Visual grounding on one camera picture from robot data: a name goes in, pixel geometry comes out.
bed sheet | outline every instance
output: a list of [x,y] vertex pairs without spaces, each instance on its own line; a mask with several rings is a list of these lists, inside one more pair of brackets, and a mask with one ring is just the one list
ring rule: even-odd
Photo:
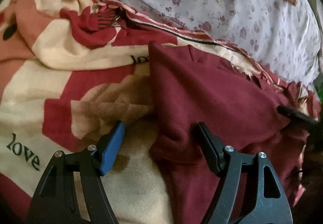
[[308,85],[319,74],[319,28],[307,0],[120,0],[149,17],[244,48],[286,81]]

